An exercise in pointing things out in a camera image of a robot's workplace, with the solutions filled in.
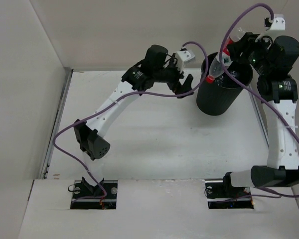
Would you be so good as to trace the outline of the red label water bottle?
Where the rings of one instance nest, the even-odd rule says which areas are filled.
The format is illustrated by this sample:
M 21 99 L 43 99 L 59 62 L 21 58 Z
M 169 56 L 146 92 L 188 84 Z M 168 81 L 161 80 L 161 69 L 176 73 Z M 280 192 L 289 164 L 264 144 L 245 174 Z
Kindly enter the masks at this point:
M 239 41 L 244 36 L 244 34 L 245 31 L 241 27 L 235 28 L 230 33 L 229 37 L 225 41 L 224 48 L 222 50 L 222 61 L 220 61 L 219 53 L 217 53 L 216 57 L 213 59 L 209 67 L 209 73 L 206 77 L 207 83 L 213 83 L 217 77 L 221 76 L 224 73 L 221 62 L 223 63 L 225 69 L 227 69 L 232 64 L 233 61 L 230 58 L 230 53 L 227 49 L 227 45 Z

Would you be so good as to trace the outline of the clear crushed plastic bottle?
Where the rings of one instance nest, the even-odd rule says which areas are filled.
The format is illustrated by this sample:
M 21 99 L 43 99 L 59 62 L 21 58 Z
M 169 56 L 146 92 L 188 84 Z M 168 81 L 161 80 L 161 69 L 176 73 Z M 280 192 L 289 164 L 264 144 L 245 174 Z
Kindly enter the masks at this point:
M 235 77 L 237 80 L 241 77 L 240 75 L 240 71 L 236 71 L 236 70 L 228 70 L 228 72 Z

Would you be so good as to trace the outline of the blue label water bottle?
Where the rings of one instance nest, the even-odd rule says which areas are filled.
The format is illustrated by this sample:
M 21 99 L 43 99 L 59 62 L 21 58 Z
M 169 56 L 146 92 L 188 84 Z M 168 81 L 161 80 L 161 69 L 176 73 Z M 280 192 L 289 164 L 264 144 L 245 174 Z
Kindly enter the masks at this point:
M 219 87 L 225 87 L 226 86 L 226 82 L 227 82 L 227 78 L 224 76 L 219 76 L 215 79 L 215 84 Z

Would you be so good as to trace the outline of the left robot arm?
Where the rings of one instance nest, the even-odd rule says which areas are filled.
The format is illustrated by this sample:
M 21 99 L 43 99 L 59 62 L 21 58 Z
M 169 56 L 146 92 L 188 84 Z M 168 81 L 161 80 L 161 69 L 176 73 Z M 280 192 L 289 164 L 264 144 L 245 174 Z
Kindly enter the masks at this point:
M 108 153 L 110 144 L 104 137 L 109 127 L 128 105 L 154 83 L 166 83 L 179 99 L 183 98 L 185 93 L 191 93 L 193 76 L 188 75 L 184 78 L 183 70 L 185 64 L 194 58 L 194 53 L 185 47 L 169 55 L 165 47 L 152 45 L 144 59 L 124 73 L 112 94 L 96 110 L 96 117 L 79 122 L 74 127 L 84 162 L 89 164 L 95 160 L 99 161 Z

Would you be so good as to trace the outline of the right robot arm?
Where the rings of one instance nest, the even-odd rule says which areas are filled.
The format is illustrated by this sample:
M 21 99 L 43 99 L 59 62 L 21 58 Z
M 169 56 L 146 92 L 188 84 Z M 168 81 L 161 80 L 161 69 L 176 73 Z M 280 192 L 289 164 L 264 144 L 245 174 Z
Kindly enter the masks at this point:
M 295 113 L 298 87 L 289 72 L 299 57 L 299 42 L 286 35 L 265 41 L 247 32 L 238 41 L 221 47 L 233 62 L 252 66 L 258 73 L 258 92 L 251 92 L 264 105 L 269 137 L 265 166 L 253 166 L 248 172 L 252 186 L 281 197 L 277 187 L 299 184 L 299 137 Z

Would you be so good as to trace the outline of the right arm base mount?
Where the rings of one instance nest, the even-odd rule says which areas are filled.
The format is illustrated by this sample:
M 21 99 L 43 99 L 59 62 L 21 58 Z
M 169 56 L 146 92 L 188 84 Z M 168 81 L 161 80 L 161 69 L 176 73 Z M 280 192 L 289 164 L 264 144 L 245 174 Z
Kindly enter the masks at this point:
M 205 180 L 208 209 L 254 209 L 249 187 L 226 186 L 222 179 Z

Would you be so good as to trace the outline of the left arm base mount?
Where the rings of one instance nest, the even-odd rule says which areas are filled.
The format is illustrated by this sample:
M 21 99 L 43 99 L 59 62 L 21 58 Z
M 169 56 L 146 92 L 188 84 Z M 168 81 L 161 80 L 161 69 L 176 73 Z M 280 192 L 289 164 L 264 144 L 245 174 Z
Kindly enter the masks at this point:
M 70 209 L 72 210 L 114 210 L 117 206 L 118 181 L 104 181 L 100 183 L 107 192 L 106 197 L 99 186 L 88 189 L 84 182 L 75 181 L 68 187 L 72 194 Z

